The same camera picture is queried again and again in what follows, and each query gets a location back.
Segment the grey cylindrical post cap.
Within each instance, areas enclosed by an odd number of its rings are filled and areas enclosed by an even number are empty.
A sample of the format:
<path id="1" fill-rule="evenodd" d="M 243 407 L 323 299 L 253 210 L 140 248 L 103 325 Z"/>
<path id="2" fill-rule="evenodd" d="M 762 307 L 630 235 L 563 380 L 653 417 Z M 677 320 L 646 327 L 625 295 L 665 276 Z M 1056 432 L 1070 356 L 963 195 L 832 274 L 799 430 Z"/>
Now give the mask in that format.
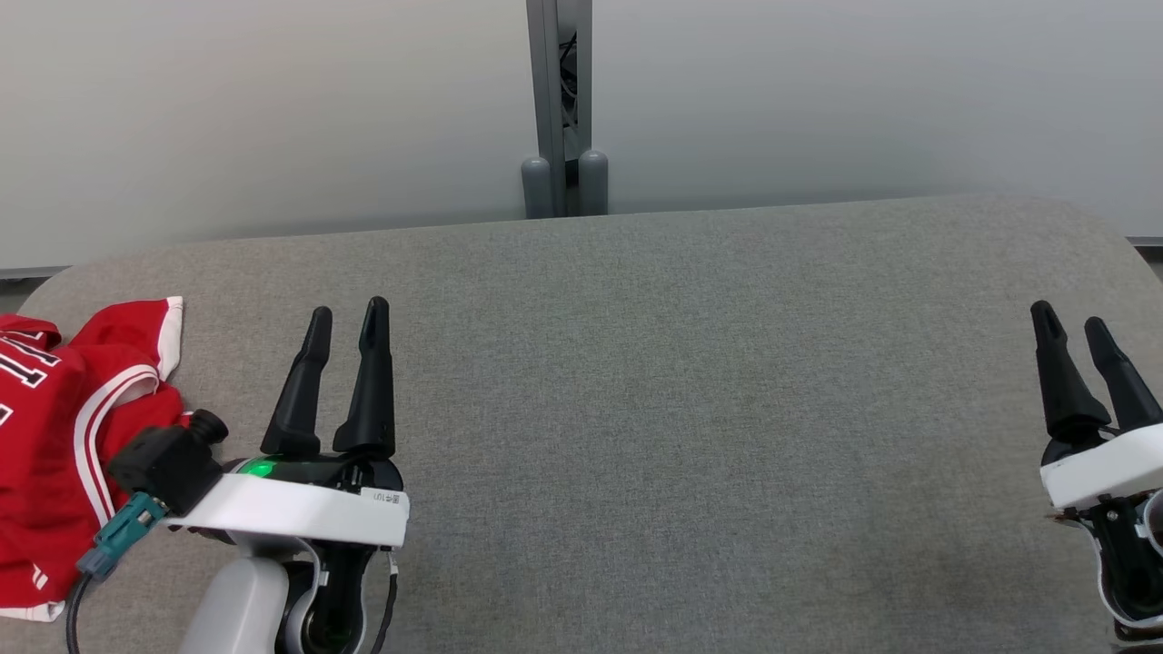
<path id="1" fill-rule="evenodd" d="M 588 149 L 578 158 L 578 202 L 582 216 L 608 214 L 608 157 Z"/>
<path id="2" fill-rule="evenodd" d="M 520 168 L 526 220 L 551 219 L 556 215 L 552 165 L 541 157 L 522 162 Z"/>

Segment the grey metal partition post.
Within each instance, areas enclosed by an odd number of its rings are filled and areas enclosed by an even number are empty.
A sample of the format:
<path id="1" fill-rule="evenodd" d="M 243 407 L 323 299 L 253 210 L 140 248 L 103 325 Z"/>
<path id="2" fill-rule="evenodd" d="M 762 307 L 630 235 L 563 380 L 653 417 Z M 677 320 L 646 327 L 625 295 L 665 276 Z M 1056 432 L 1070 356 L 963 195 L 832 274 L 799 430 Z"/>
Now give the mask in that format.
<path id="1" fill-rule="evenodd" d="M 523 0 L 535 133 L 552 165 L 555 218 L 576 218 L 578 158 L 591 148 L 593 0 Z"/>

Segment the red basketball jersey white trim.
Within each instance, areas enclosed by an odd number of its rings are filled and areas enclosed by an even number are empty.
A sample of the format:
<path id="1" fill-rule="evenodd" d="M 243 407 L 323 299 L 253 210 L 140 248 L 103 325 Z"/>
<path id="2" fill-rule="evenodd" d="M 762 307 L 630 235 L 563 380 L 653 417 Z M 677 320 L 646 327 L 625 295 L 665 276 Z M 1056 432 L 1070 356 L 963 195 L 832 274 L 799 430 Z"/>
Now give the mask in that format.
<path id="1" fill-rule="evenodd" d="M 145 428 L 187 426 L 169 382 L 184 301 L 114 303 L 70 340 L 0 315 L 0 617 L 51 623 L 76 562 L 128 500 L 107 472 Z"/>

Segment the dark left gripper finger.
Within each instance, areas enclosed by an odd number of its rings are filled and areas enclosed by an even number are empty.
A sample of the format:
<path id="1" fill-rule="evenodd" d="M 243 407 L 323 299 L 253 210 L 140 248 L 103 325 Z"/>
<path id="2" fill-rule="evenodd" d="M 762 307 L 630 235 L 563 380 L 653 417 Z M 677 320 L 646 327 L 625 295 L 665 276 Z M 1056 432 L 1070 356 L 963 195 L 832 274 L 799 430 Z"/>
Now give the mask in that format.
<path id="1" fill-rule="evenodd" d="M 309 457 L 320 454 L 315 433 L 323 370 L 331 357 L 333 314 L 327 306 L 313 311 L 302 348 L 291 365 L 274 403 L 261 452 L 269 456 Z"/>
<path id="2" fill-rule="evenodd" d="M 395 454 L 393 361 L 390 304 L 381 296 L 368 303 L 358 339 L 361 369 L 345 422 L 333 436 L 333 452 L 361 452 L 378 458 Z"/>

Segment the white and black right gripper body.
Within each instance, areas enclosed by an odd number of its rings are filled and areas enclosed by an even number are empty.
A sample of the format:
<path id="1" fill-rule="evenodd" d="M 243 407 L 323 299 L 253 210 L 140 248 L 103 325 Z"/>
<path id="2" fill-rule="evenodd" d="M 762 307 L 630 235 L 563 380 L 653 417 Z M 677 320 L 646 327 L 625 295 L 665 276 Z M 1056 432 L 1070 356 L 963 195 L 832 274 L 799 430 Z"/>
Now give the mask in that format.
<path id="1" fill-rule="evenodd" d="M 1039 475 L 1055 510 L 1089 510 L 1104 498 L 1126 498 L 1163 489 L 1163 422 L 1125 431 L 1101 440 L 1089 450 L 1076 452 L 1087 436 L 1098 436 L 1096 422 L 1065 422 L 1048 428 L 1053 452 Z"/>

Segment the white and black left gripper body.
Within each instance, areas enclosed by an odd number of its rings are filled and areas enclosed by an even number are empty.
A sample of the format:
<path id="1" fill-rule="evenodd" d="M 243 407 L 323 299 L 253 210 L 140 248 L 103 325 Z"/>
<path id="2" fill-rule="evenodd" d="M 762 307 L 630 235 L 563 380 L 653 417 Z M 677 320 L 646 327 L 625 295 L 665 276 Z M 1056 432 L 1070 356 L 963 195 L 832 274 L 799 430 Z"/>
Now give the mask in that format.
<path id="1" fill-rule="evenodd" d="M 258 472 L 224 472 L 194 509 L 169 517 L 171 529 L 240 548 L 293 539 L 399 548 L 408 521 L 411 497 L 404 490 L 349 491 L 280 481 L 266 463 Z"/>

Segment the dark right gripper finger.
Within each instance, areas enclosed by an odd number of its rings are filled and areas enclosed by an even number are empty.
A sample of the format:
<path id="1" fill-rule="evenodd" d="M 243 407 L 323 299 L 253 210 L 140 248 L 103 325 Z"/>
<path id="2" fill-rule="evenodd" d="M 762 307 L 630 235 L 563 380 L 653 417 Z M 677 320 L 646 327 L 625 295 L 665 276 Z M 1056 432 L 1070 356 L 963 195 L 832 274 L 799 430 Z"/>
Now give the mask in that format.
<path id="1" fill-rule="evenodd" d="M 1033 303 L 1030 314 L 1049 438 L 1059 443 L 1103 443 L 1103 431 L 1110 426 L 1108 410 L 1080 377 L 1058 314 L 1047 301 Z"/>
<path id="2" fill-rule="evenodd" d="M 1094 368 L 1108 386 L 1110 401 L 1116 415 L 1121 433 L 1163 425 L 1163 406 L 1160 406 L 1139 369 L 1118 347 L 1108 324 L 1099 317 L 1091 317 L 1085 324 L 1089 355 Z"/>

